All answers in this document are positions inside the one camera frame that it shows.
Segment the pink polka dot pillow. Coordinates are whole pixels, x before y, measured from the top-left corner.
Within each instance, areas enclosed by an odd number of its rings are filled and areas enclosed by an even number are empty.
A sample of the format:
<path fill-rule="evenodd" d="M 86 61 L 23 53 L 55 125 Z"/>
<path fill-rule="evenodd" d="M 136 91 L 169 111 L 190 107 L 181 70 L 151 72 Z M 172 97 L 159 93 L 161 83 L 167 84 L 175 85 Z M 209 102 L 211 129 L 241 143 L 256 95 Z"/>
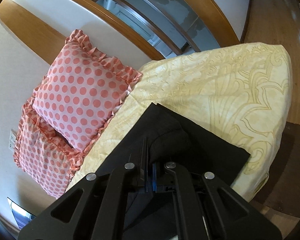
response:
<path fill-rule="evenodd" d="M 82 30 L 66 39 L 37 90 L 35 111 L 84 152 L 114 117 L 142 74 L 108 57 Z"/>
<path fill-rule="evenodd" d="M 72 148 L 33 108 L 31 96 L 22 105 L 13 159 L 50 196 L 66 191 L 85 155 Z"/>

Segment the white wall socket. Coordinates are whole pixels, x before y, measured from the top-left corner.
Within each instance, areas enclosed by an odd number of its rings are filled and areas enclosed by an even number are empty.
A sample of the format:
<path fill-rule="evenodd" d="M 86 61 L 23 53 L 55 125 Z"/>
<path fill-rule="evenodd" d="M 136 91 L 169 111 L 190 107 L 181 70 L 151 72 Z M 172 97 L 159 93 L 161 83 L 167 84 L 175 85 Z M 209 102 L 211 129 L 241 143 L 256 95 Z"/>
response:
<path fill-rule="evenodd" d="M 17 135 L 14 130 L 10 131 L 9 135 L 9 142 L 8 142 L 8 148 L 13 152 L 15 148 L 15 141 L 16 141 Z"/>

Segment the lower pink polka dot pillow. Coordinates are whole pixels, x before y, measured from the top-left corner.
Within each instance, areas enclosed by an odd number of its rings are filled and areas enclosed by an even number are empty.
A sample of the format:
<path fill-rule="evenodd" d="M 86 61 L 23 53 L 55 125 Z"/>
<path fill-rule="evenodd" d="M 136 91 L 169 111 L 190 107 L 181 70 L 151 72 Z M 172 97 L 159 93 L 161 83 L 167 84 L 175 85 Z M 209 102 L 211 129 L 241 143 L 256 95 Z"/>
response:
<path fill-rule="evenodd" d="M 66 191 L 85 155 L 72 148 L 33 108 L 31 96 L 22 105 L 13 159 L 50 196 Z"/>

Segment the black pants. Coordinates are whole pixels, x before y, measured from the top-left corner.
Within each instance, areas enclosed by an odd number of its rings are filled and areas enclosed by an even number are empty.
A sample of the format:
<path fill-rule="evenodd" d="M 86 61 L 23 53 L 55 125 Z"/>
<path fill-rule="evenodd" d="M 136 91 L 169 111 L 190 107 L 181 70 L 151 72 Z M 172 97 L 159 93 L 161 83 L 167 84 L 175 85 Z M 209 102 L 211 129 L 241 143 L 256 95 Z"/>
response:
<path fill-rule="evenodd" d="M 153 165 L 174 162 L 190 172 L 212 172 L 231 185 L 248 161 L 249 153 L 207 131 L 198 124 L 160 105 L 151 104 L 133 128 L 98 168 L 106 174 L 125 164 L 148 139 L 148 193 L 131 193 L 127 200 L 124 239 L 170 239 L 176 232 L 171 193 L 152 188 Z"/>

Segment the wooden headboard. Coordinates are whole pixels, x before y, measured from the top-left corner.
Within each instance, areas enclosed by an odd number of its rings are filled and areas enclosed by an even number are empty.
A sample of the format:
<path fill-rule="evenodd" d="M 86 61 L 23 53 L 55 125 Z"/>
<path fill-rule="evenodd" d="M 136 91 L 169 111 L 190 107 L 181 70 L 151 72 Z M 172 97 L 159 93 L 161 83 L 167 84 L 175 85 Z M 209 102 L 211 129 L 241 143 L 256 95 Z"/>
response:
<path fill-rule="evenodd" d="M 239 44 L 214 0 L 1 0 L 0 21 L 49 64 L 75 29 L 134 68 Z"/>

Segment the cream patterned bedspread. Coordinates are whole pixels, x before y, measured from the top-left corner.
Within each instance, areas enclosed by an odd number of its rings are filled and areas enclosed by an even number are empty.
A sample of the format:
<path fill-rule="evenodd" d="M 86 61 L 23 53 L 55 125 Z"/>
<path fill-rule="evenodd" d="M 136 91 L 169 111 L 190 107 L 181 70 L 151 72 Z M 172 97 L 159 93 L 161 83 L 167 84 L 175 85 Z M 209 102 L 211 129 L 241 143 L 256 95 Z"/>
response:
<path fill-rule="evenodd" d="M 70 185 L 97 170 L 146 108 L 159 103 L 250 154 L 232 188 L 252 200 L 268 180 L 292 101 L 284 46 L 244 43 L 151 61 L 141 72 Z"/>

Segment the upper pink polka dot pillow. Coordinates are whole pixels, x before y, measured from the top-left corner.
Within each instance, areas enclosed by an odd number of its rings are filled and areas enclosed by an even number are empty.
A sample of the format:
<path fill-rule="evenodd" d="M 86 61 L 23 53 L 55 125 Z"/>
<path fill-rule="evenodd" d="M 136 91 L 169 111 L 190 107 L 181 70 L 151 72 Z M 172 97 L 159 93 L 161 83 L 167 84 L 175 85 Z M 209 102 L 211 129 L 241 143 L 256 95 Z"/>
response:
<path fill-rule="evenodd" d="M 142 74 L 108 57 L 82 30 L 66 39 L 37 90 L 35 111 L 84 152 L 114 117 Z"/>

